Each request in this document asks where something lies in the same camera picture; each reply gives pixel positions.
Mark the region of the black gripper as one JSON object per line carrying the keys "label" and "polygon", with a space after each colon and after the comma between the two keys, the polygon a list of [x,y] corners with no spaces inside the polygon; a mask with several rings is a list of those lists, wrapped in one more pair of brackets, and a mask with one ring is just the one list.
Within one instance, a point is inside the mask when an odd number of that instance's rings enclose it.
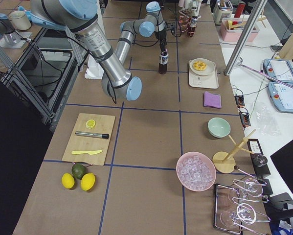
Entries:
{"label": "black gripper", "polygon": [[165,31],[160,31],[158,33],[158,39],[159,39],[159,46],[160,46],[160,51],[165,52],[166,51],[166,32]]}

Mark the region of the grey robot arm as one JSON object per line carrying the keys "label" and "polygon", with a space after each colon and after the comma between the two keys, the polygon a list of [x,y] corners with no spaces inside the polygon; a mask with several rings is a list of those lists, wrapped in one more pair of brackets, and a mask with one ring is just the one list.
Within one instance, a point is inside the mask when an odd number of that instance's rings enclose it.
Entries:
{"label": "grey robot arm", "polygon": [[159,63],[162,65],[168,63],[168,52],[166,49],[167,24],[163,19],[161,7],[158,2],[153,1],[146,5],[146,11],[147,15],[145,18],[126,21],[120,26],[121,36],[118,40],[115,54],[121,63],[125,61],[135,35],[138,34],[145,38],[149,38],[154,34],[159,40]]}
{"label": "grey robot arm", "polygon": [[137,100],[141,94],[141,79],[132,76],[114,53],[98,24],[97,3],[94,0],[33,0],[33,23],[63,30],[67,27],[78,35],[94,60],[104,70],[102,89],[115,99]]}

